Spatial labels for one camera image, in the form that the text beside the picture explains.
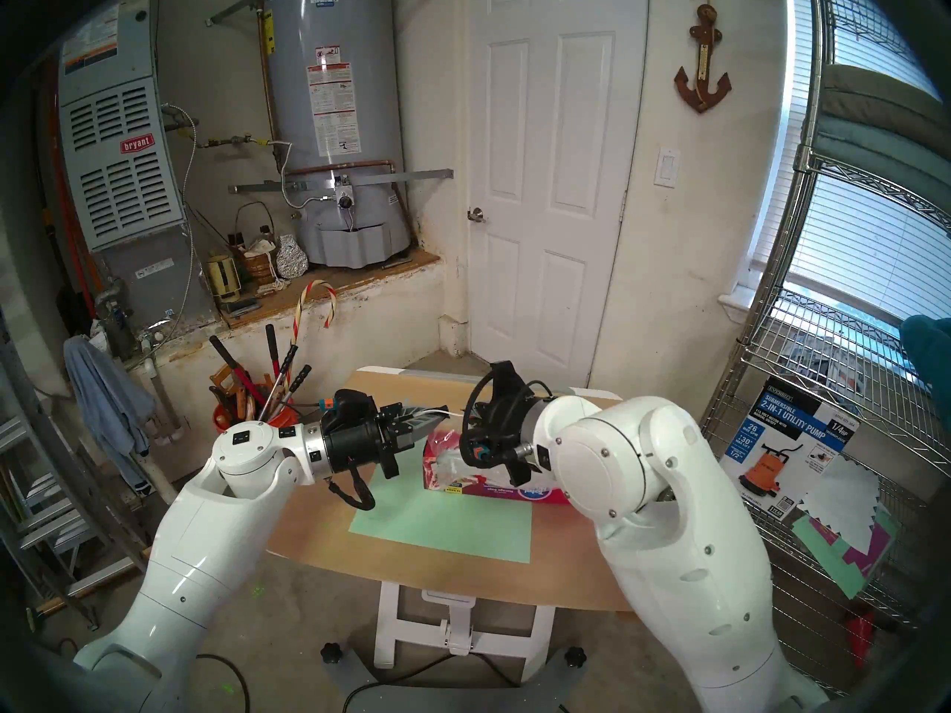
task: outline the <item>candy cane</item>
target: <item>candy cane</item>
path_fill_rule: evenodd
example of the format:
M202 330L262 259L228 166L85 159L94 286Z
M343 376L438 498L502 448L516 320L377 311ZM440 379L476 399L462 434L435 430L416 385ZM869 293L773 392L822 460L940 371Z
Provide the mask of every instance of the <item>candy cane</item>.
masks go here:
M315 285L323 286L327 289L327 292L330 294L330 314L327 315L327 319L323 321L323 328L326 329L330 326L330 322L334 320L334 314L337 313L337 292L330 287L330 284L326 280L312 280L307 284L307 287L301 292L301 298L298 300L297 310L294 312L294 336L291 338L291 344L297 344L298 332L301 329L301 314L304 311L304 302L307 299L307 296L310 294L310 289ZM290 369L287 370L287 383L291 382L291 373Z

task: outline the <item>orange pump image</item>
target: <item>orange pump image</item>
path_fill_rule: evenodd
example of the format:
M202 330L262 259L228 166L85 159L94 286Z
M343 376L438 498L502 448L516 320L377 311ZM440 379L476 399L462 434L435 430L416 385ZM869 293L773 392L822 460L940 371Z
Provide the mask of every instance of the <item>orange pump image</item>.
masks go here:
M763 455L756 461L749 470L740 475L740 485L756 495L769 494L776 497L779 491L779 483L776 482L776 476L786 467L786 460L791 453L801 450L803 445L799 445L795 450L789 448L785 450L774 450L771 447L763 445L765 450Z

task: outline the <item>window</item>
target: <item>window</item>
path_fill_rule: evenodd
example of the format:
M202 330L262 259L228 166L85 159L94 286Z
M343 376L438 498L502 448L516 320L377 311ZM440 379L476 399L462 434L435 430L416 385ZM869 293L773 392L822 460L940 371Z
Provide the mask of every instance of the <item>window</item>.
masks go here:
M831 0L835 60L887 73L938 97L914 55L870 0ZM761 210L749 267L761 271L775 240L792 182L809 90L810 0L795 13L788 127L775 183ZM936 224L870 191L820 176L788 282L892 324L913 314L951 316L951 240Z

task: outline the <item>white door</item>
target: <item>white door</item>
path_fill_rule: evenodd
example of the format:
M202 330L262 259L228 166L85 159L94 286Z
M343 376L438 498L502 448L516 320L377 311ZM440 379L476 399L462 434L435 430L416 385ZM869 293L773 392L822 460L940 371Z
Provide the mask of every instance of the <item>white door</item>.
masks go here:
M584 386L630 172L647 0L469 0L469 12L469 205L485 219L469 225L472 350Z

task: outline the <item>light switch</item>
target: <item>light switch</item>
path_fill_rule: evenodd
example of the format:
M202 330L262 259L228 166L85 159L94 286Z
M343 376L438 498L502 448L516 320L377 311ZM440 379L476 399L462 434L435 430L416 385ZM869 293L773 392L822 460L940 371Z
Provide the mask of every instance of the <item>light switch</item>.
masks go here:
M657 156L657 170L654 172L655 186L677 185L677 170L680 168L680 151L672 147L662 147Z

